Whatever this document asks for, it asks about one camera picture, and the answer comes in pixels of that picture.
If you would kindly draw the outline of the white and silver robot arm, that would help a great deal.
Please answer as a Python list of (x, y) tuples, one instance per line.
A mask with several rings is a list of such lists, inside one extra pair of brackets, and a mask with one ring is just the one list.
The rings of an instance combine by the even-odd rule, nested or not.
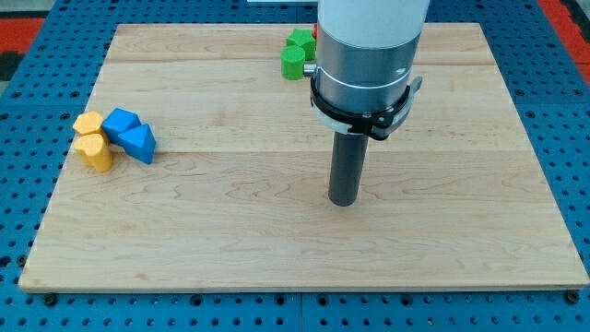
[(403, 96), (429, 0), (318, 0), (311, 79), (318, 118), (348, 134), (352, 117), (381, 113)]

